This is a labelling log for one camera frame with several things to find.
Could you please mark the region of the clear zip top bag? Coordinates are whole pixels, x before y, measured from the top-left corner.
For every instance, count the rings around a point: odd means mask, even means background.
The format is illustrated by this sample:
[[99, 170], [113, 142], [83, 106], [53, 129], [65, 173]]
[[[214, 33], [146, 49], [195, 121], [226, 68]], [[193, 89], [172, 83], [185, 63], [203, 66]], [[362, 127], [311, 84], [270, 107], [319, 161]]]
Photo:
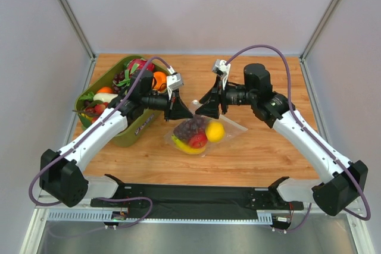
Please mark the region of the clear zip top bag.
[[[211, 151], [212, 149], [215, 149], [215, 148], [217, 148], [217, 147], [222, 146], [223, 144], [225, 144], [225, 143], [231, 141], [232, 139], [234, 139], [234, 138], [237, 137], [238, 135], [240, 135], [240, 134], [242, 134], [242, 133], [244, 133], [244, 132], [246, 132], [246, 131], [248, 130], [248, 129], [245, 128], [244, 126], [242, 126], [242, 125], [240, 125], [240, 124], [238, 124], [238, 123], [236, 123], [236, 122], [234, 122], [234, 121], [228, 119], [227, 117], [225, 117], [225, 116], [223, 116], [223, 115], [219, 116], [218, 119], [212, 119], [212, 118], [210, 118], [210, 117], [207, 117], [207, 118], [209, 119], [209, 122], [210, 122], [210, 121], [218, 121], [218, 122], [222, 123], [222, 125], [224, 126], [224, 129], [225, 129], [225, 135], [224, 135], [224, 138], [223, 138], [221, 141], [217, 142], [217, 143], [211, 143], [211, 142], [208, 141], [208, 143], [205, 145], [206, 150], [205, 150], [203, 153], [199, 154], [199, 156], [205, 156], [205, 155], [206, 155], [209, 151]], [[168, 145], [170, 145], [170, 146], [176, 148], [176, 147], [175, 147], [175, 144], [174, 144], [174, 143], [172, 142], [172, 140], [171, 140], [171, 135], [173, 134], [174, 128], [173, 128], [171, 131], [169, 131], [169, 132], [164, 136], [164, 140], [165, 140], [166, 144], [168, 144]]]

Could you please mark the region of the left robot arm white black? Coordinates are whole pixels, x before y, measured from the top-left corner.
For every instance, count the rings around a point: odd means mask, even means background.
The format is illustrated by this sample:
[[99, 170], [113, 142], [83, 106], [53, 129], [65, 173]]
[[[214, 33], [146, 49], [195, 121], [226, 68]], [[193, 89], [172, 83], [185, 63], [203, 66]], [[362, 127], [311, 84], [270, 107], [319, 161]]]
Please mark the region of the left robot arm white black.
[[150, 71], [134, 74], [126, 95], [114, 98], [77, 139], [58, 151], [46, 150], [40, 159], [41, 189], [68, 207], [76, 206], [88, 193], [93, 197], [113, 197], [118, 188], [114, 180], [104, 177], [91, 182], [84, 177], [83, 171], [93, 157], [146, 109], [162, 111], [167, 121], [193, 116], [179, 95], [183, 86], [179, 73], [172, 71], [166, 77], [167, 91], [163, 94], [152, 90], [153, 79]]

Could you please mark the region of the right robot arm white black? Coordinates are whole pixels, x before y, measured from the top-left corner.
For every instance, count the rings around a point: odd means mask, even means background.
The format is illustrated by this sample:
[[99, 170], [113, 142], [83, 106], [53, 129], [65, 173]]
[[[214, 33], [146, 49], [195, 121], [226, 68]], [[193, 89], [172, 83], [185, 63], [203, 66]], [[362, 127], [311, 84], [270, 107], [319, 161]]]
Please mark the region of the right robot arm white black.
[[200, 100], [196, 114], [218, 119], [231, 105], [249, 105], [254, 115], [292, 143], [318, 174], [318, 180], [282, 177], [275, 181], [271, 187], [282, 200], [315, 203], [326, 214], [335, 216], [359, 197], [365, 186], [367, 166], [334, 150], [287, 97], [274, 92], [265, 66], [246, 65], [243, 84], [228, 81], [230, 65], [226, 61], [218, 59], [212, 71], [216, 81]]

